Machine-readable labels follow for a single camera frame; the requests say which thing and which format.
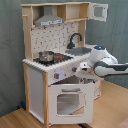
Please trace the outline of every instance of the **toy stove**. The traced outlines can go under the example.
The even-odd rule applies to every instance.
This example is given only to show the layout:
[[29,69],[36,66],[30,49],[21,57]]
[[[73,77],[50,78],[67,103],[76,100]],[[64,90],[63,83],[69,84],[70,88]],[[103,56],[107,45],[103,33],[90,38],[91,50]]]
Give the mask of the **toy stove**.
[[73,57],[70,57],[70,56],[67,56],[67,55],[64,55],[64,54],[60,54],[60,53],[55,53],[53,61],[44,62],[44,61],[40,61],[39,58],[33,59],[33,61],[48,67],[48,66],[52,66],[52,65],[55,65],[55,64],[58,64],[58,63],[65,62],[65,61],[70,60],[70,59],[73,59]]

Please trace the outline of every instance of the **toy kitchen cabinet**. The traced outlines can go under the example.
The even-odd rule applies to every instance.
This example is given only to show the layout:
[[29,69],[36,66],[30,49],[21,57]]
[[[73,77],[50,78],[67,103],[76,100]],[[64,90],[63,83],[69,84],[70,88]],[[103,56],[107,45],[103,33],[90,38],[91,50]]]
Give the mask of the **toy kitchen cabinet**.
[[[93,101],[100,95],[100,81],[75,77],[75,70],[87,61],[89,52],[75,56],[65,51],[74,33],[82,35],[82,40],[74,36],[75,48],[85,47],[86,21],[106,21],[108,5],[68,2],[21,6],[27,112],[46,128],[52,124],[91,123]],[[40,51],[53,51],[63,59],[42,64],[38,61]]]

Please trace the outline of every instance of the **white cabinet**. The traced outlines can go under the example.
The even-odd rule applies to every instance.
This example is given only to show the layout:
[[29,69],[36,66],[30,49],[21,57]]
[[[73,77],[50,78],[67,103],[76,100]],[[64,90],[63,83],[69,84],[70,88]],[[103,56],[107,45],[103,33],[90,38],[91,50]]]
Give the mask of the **white cabinet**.
[[[49,123],[91,123],[93,116],[94,83],[57,84],[49,87]],[[83,107],[83,111],[73,114]]]

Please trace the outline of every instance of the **pot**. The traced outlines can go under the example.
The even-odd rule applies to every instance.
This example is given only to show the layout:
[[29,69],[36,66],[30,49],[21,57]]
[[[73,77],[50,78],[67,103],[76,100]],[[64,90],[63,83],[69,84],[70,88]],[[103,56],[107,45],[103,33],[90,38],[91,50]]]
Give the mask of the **pot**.
[[43,62],[54,61],[54,52],[52,51],[39,52],[39,59],[40,61],[43,61]]

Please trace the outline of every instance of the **oven window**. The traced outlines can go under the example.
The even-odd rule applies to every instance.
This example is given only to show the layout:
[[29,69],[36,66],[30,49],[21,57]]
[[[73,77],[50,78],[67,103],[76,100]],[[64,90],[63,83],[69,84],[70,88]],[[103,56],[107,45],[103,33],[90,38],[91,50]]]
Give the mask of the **oven window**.
[[85,94],[60,94],[57,96],[57,114],[82,115],[84,114]]

